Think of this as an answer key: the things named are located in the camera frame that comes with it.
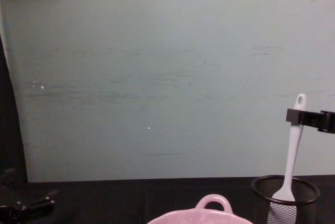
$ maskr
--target mesh pencil holder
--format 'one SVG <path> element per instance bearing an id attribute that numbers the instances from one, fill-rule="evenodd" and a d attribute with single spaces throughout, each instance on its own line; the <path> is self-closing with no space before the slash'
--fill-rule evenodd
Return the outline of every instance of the mesh pencil holder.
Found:
<path id="1" fill-rule="evenodd" d="M 312 183 L 292 179 L 292 193 L 295 201 L 285 201 L 272 198 L 283 185 L 284 176 L 268 175 L 258 177 L 251 183 L 251 188 L 255 194 L 254 204 L 254 224 L 277 224 L 277 221 L 269 218 L 270 208 L 284 209 L 281 215 L 285 219 L 289 218 L 294 224 L 315 224 L 316 201 L 320 196 L 320 190 Z M 296 211 L 292 213 L 291 207 L 294 206 Z"/>

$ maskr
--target pot handle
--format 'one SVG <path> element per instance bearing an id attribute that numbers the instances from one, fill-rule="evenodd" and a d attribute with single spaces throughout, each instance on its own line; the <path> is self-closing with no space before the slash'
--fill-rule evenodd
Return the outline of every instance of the pot handle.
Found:
<path id="1" fill-rule="evenodd" d="M 195 208 L 205 208 L 208 203 L 217 202 L 224 207 L 224 212 L 233 214 L 229 201 L 219 194 L 210 194 L 202 198 Z"/>

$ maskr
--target pink bowl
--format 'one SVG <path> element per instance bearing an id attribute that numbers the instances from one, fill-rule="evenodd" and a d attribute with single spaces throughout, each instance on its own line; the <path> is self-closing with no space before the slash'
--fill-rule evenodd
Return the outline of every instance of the pink bowl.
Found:
<path id="1" fill-rule="evenodd" d="M 205 209 L 212 201 L 223 205 L 224 211 Z M 207 195 L 198 205 L 189 210 L 179 210 L 165 214 L 148 224 L 252 224 L 246 219 L 232 213 L 226 198 L 218 194 Z"/>

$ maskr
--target white spatula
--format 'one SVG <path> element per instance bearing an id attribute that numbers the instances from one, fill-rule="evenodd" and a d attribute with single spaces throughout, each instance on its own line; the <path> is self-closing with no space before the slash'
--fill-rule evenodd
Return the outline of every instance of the white spatula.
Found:
<path id="1" fill-rule="evenodd" d="M 299 94 L 295 105 L 293 107 L 295 110 L 306 110 L 306 95 Z M 291 190 L 292 184 L 292 174 L 297 157 L 298 147 L 300 138 L 302 136 L 303 126 L 291 124 L 289 130 L 289 144 L 288 144 L 288 154 L 286 162 L 286 171 L 284 177 L 284 183 L 281 189 L 277 191 L 272 198 L 295 201 Z M 286 206 L 276 203 L 270 204 L 270 211 L 267 217 L 267 224 L 295 224 L 297 218 L 297 207 L 296 206 Z"/>

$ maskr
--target table surface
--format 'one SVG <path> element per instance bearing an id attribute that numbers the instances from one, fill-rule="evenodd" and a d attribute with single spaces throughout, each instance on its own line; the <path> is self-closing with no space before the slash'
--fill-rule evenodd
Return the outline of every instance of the table surface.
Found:
<path id="1" fill-rule="evenodd" d="M 301 177 L 317 185 L 316 224 L 335 220 L 335 175 Z M 40 197 L 57 189 L 52 215 L 29 224 L 134 223 L 145 224 L 169 211 L 194 208 L 208 194 L 221 194 L 233 212 L 252 221 L 254 178 L 193 178 L 100 182 L 29 183 L 25 197 Z"/>

